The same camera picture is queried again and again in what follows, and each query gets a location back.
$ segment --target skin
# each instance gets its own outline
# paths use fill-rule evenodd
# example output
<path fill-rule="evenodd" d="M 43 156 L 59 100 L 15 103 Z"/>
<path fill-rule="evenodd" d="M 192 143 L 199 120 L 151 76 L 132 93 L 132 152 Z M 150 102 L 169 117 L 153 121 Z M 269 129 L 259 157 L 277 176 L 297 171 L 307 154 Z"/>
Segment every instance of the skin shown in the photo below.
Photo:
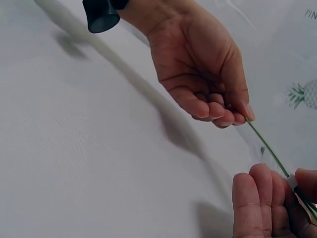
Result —
<path fill-rule="evenodd" d="M 317 171 L 295 173 L 302 192 L 317 203 Z M 315 238 L 317 227 L 286 180 L 266 165 L 233 179 L 234 238 Z"/>
<path fill-rule="evenodd" d="M 147 36 L 159 82 L 194 119 L 255 119 L 239 48 L 209 12 L 192 0 L 130 0 L 119 14 Z"/>

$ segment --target fingernail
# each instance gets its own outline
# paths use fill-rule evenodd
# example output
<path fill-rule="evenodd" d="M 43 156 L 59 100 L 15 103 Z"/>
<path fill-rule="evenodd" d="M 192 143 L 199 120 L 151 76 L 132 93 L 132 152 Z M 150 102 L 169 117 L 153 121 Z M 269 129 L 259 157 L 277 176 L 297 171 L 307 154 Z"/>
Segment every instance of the fingernail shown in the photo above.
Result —
<path fill-rule="evenodd" d="M 223 116 L 219 116 L 219 117 L 211 117 L 210 116 L 210 118 L 211 118 L 211 120 L 216 120 L 216 119 L 219 119 L 219 118 L 222 118 Z"/>
<path fill-rule="evenodd" d="M 224 122 L 220 124 L 220 126 L 230 126 L 230 125 L 232 125 L 232 123 L 230 122 Z"/>
<path fill-rule="evenodd" d="M 253 111 L 250 104 L 247 105 L 247 110 L 248 110 L 248 114 L 249 114 L 249 120 L 254 121 L 256 119 L 256 116 L 255 116 L 254 111 Z"/>

